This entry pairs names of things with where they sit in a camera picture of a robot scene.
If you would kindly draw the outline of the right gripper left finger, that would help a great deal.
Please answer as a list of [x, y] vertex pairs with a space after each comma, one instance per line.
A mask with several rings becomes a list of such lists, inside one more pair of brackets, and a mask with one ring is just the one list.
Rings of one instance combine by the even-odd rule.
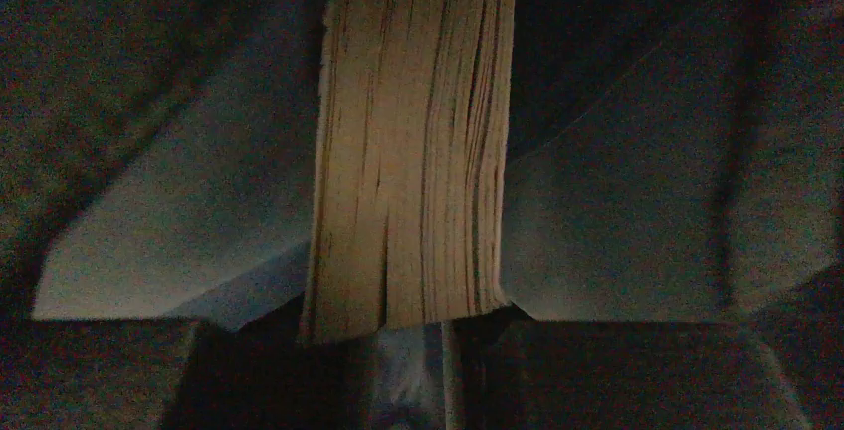
[[5, 429], [341, 429], [341, 347], [197, 320], [1, 330]]

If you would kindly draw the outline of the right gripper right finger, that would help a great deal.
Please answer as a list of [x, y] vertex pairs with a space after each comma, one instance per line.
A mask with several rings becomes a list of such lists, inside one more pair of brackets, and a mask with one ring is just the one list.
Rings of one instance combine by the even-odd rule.
[[777, 360], [722, 323], [455, 321], [470, 429], [807, 429]]

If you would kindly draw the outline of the yellow treehouse book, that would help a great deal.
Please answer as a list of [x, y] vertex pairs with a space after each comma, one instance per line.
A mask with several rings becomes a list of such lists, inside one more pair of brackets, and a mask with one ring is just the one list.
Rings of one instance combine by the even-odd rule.
[[328, 0], [300, 342], [503, 306], [515, 0]]

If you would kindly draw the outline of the blue backpack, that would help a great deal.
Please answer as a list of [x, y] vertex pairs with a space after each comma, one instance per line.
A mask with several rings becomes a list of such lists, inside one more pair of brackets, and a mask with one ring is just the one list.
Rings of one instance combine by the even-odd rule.
[[[1, 0], [1, 330], [341, 347], [341, 429], [470, 429], [455, 321], [300, 342], [328, 0]], [[515, 0], [500, 284], [722, 323], [843, 425], [843, 0]]]

